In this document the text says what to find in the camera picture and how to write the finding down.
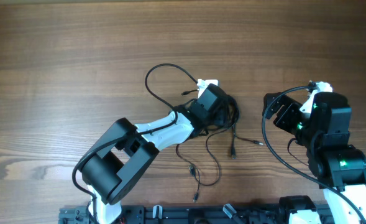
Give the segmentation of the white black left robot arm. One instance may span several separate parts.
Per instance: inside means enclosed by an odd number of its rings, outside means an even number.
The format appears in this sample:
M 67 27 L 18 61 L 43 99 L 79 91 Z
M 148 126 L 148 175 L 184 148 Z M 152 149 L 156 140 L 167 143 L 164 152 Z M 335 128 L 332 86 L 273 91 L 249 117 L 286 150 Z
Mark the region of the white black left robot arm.
M 199 97 L 173 106 L 169 114 L 146 124 L 117 120 L 95 142 L 73 169 L 80 172 L 91 196 L 89 216 L 93 223 L 113 223 L 122 213 L 121 200 L 131 191 L 159 152 L 211 130 L 229 129 L 236 118 L 236 104 L 215 84 L 200 91 Z

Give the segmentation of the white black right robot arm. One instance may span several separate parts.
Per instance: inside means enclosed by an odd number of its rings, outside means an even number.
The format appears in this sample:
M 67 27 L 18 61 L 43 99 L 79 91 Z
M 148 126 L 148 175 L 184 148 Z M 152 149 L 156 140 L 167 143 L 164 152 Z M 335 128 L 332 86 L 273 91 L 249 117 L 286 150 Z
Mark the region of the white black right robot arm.
M 366 156 L 349 144 L 351 108 L 338 93 L 312 89 L 304 104 L 289 91 L 264 96 L 262 120 L 276 116 L 274 125 L 306 148 L 311 175 L 270 152 L 287 168 L 316 183 L 323 191 L 335 223 L 366 223 Z

